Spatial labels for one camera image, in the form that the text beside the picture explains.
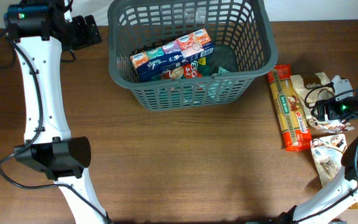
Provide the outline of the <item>beige snack bag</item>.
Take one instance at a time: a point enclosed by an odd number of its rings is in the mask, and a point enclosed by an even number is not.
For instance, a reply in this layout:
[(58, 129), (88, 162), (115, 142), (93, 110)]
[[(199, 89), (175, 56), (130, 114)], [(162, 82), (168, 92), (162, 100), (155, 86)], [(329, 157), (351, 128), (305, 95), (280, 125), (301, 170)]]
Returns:
[(339, 172), (342, 155), (347, 149), (344, 134), (334, 134), (311, 140), (311, 154), (318, 171), (321, 186), (324, 187)]
[(324, 72), (292, 75), (290, 79), (293, 89), (296, 91), (303, 111), (305, 112), (306, 120), (311, 127), (315, 128), (319, 132), (332, 134), (351, 131), (354, 129), (350, 122), (341, 123), (339, 120), (318, 121), (318, 119), (312, 114), (311, 109), (306, 107), (305, 97), (316, 87), (318, 87), (318, 89), (313, 91), (306, 99), (310, 106), (314, 106), (318, 100), (328, 100), (335, 95), (332, 87), (324, 87), (324, 85), (331, 82)]

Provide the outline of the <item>Kleenex tissue multipack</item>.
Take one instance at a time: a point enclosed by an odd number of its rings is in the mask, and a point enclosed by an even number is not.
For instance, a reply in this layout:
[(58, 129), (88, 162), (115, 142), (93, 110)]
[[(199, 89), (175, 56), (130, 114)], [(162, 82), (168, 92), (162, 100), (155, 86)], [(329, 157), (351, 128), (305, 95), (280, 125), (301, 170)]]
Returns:
[(130, 56), (141, 82), (148, 82), (168, 71), (197, 61), (213, 53), (214, 44), (202, 28), (163, 46)]

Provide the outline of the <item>green Nescafe coffee bag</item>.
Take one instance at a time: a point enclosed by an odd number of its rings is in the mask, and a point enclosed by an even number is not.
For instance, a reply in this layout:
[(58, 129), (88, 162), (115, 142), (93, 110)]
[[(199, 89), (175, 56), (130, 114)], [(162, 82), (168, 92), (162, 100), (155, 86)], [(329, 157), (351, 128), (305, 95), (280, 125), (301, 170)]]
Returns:
[(153, 77), (151, 80), (177, 80), (207, 77), (209, 76), (209, 60), (210, 56), (202, 57), (189, 64), (166, 71), (157, 77)]

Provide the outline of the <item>pale green clear packet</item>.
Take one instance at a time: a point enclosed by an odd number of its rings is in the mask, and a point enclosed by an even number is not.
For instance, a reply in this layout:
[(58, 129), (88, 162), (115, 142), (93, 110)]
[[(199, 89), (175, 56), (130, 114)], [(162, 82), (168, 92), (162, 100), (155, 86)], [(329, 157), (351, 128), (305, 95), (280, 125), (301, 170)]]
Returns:
[(230, 71), (226, 70), (223, 67), (219, 67), (217, 72), (210, 72), (211, 77), (221, 76), (222, 74), (230, 73)]

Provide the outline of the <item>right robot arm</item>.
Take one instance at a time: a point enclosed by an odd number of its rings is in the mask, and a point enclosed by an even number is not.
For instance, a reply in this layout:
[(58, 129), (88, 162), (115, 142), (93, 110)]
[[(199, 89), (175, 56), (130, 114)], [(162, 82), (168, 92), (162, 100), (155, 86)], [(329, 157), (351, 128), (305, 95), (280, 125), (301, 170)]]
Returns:
[[(342, 120), (358, 116), (358, 89), (345, 87), (346, 80), (332, 81), (336, 93), (327, 100), (306, 103), (306, 107), (317, 112), (317, 118), (329, 117), (333, 109)], [(329, 223), (358, 199), (358, 137), (352, 142), (341, 159), (342, 167), (335, 178), (313, 198), (288, 212), (283, 212), (276, 223)]]

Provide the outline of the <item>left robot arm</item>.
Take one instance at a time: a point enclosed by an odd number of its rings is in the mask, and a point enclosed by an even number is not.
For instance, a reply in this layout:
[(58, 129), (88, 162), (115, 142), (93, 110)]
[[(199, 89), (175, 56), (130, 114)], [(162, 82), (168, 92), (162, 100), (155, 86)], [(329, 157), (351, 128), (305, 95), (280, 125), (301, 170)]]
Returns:
[(21, 64), (27, 116), (24, 143), (12, 157), (62, 191), (77, 223), (109, 223), (90, 179), (90, 142), (71, 135), (60, 79), (62, 53), (98, 44), (101, 36), (92, 16), (72, 17), (71, 10), (71, 1), (21, 1), (4, 16)]

